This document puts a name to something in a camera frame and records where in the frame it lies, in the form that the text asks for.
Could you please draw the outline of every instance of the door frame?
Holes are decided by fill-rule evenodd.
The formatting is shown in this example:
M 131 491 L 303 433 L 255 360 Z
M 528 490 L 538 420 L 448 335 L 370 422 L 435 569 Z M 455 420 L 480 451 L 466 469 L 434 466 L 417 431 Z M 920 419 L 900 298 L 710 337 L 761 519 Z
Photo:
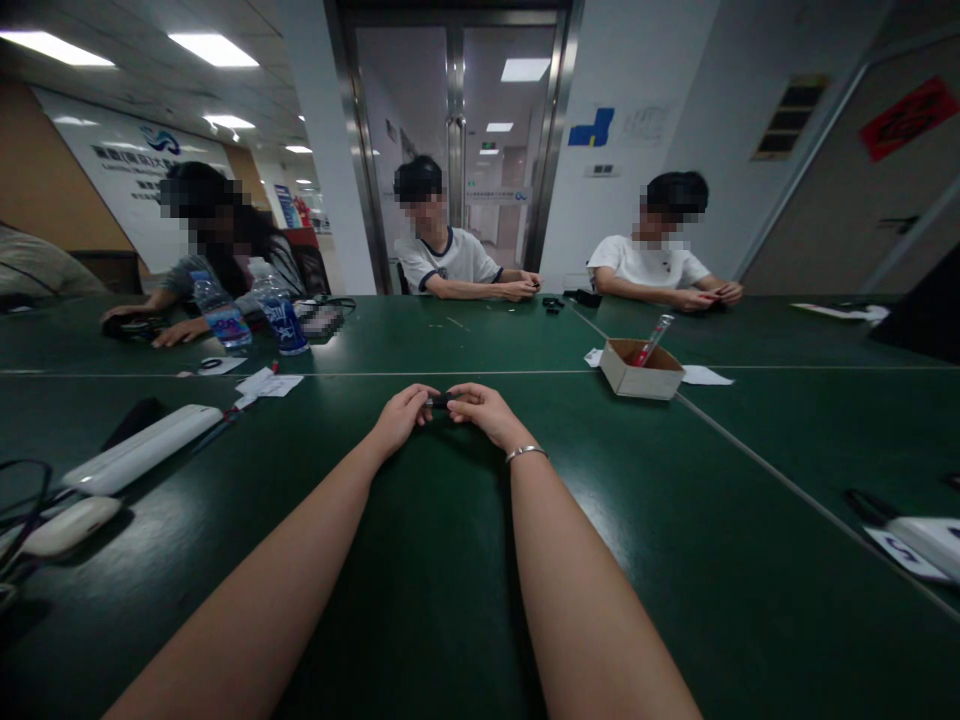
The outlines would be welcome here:
M 863 80 L 867 72 L 869 72 L 875 65 L 879 65 L 882 62 L 886 62 L 896 57 L 900 57 L 901 55 L 907 55 L 918 50 L 923 50 L 926 47 L 936 45 L 937 43 L 944 42 L 945 40 L 950 40 L 958 35 L 960 35 L 960 23 L 950 23 L 932 32 L 918 35 L 915 38 L 910 38 L 908 40 L 886 45 L 868 53 L 863 60 L 861 60 L 860 65 L 850 76 L 850 79 L 844 86 L 843 92 L 840 93 L 837 101 L 830 109 L 829 114 L 820 124 L 820 127 L 817 131 L 816 140 L 811 143 L 806 155 L 804 155 L 790 180 L 787 182 L 783 193 L 781 193 L 776 205 L 774 205 L 773 212 L 771 212 L 767 217 L 766 221 L 760 228 L 760 232 L 757 233 L 757 237 L 750 245 L 750 249 L 747 251 L 746 256 L 740 263 L 740 267 L 738 267 L 736 273 L 734 273 L 733 277 L 735 279 L 741 279 L 746 274 L 747 270 L 750 269 L 750 266 L 753 264 L 754 260 L 756 260 L 757 255 L 760 253 L 760 249 L 773 232 L 773 228 L 776 226 L 777 221 L 780 219 L 780 216 L 783 214 L 784 210 L 786 210 L 787 205 L 793 198 L 793 194 L 797 191 L 800 183 L 803 182 L 807 171 L 813 164 L 813 161 L 820 152 L 821 147 L 823 147 L 823 144 L 826 142 L 827 137 L 833 131 L 837 120 L 840 119 L 843 111 L 846 110 L 850 99 L 860 86 L 860 82 Z M 889 268 L 893 266 L 893 263 L 895 263 L 896 260 L 901 257 L 904 252 L 906 252 L 909 246 L 916 242 L 917 238 L 919 238 L 917 230 L 929 227 L 929 225 L 936 219 L 937 215 L 939 215 L 943 208 L 945 208 L 947 205 L 947 202 L 940 202 L 939 200 L 931 205 L 930 209 L 923 216 L 921 221 L 911 229 L 911 232 L 890 250 L 887 258 L 878 266 L 877 271 L 874 272 L 870 279 L 860 288 L 860 294 L 868 294 L 872 292 L 872 289 L 876 287 L 883 275 L 885 275 Z
M 533 197 L 527 213 L 529 233 L 524 244 L 523 267 L 540 267 L 546 239 L 547 220 L 553 199 L 560 146 L 566 124 L 567 102 L 573 80 L 583 16 L 584 0 L 573 0 L 570 9 L 556 10 L 353 10 L 341 13 L 337 0 L 324 0 L 333 55 L 340 81 L 340 96 L 347 120 L 347 137 L 354 161 L 360 207 L 363 213 L 367 247 L 373 266 L 374 283 L 379 294 L 390 294 L 392 282 L 383 232 L 383 212 L 376 182 L 373 146 L 367 104 L 360 74 L 356 43 L 358 27 L 443 27 L 447 35 L 447 142 L 449 171 L 447 207 L 450 224 L 462 226 L 466 206 L 463 147 L 466 120 L 463 115 L 463 31 L 467 27 L 555 27 L 550 76 L 544 105 L 543 126 L 536 174 L 532 178 Z

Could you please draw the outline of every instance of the bracelet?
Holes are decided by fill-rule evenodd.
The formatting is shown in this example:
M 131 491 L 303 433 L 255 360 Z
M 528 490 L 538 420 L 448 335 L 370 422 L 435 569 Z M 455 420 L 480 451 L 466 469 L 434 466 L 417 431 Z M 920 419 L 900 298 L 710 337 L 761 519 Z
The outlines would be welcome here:
M 510 461 L 513 460 L 515 457 L 517 457 L 517 455 L 523 455 L 525 452 L 538 452 L 538 453 L 541 453 L 548 460 L 550 459 L 550 456 L 547 455 L 547 451 L 544 450 L 543 448 L 537 447 L 536 445 L 524 445 L 522 448 L 517 448 L 512 453 L 507 455 L 507 459 L 503 461 L 503 464 L 509 465 Z

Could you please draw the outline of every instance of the cardboard box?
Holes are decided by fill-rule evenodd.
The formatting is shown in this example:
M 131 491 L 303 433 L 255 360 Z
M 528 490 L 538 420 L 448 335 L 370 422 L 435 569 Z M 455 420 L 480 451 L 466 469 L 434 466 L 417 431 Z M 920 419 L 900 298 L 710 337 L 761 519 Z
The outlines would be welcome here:
M 642 368 L 633 367 L 646 340 L 610 338 L 600 356 L 600 369 L 617 395 L 669 400 L 677 394 L 686 372 L 677 359 L 658 345 Z

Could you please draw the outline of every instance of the water bottle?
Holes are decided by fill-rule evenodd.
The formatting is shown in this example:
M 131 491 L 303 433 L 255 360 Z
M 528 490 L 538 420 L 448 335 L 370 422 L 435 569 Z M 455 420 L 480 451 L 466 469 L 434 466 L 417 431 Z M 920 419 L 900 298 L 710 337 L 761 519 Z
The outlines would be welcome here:
M 227 350 L 245 347 L 253 335 L 240 308 L 208 272 L 192 272 L 193 301 L 210 324 L 210 329 Z
M 277 336 L 281 355 L 299 355 L 310 349 L 307 336 L 290 302 L 290 292 L 277 280 L 273 266 L 263 258 L 250 258 L 253 286 L 250 292 L 260 303 L 273 334 Z

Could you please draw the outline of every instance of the hair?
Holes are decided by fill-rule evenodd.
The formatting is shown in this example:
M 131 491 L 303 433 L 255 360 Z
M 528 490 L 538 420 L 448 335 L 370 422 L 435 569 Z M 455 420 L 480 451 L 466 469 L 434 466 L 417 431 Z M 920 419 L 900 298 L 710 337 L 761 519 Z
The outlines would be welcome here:
M 174 165 L 167 179 L 160 182 L 160 203 L 171 217 L 212 218 L 218 207 L 233 209 L 232 243 L 250 245 L 250 255 L 269 261 L 279 252 L 275 236 L 280 231 L 253 206 L 244 202 L 239 183 L 228 180 L 206 163 L 186 162 Z M 203 231 L 197 233 L 198 252 L 213 266 L 221 287 L 234 298 L 250 288 L 243 270 L 222 240 Z
M 647 185 L 646 205 L 663 215 L 684 217 L 707 209 L 710 189 L 698 172 L 669 172 L 655 177 Z
M 417 155 L 397 168 L 393 194 L 400 202 L 424 202 L 443 194 L 443 171 L 429 155 Z

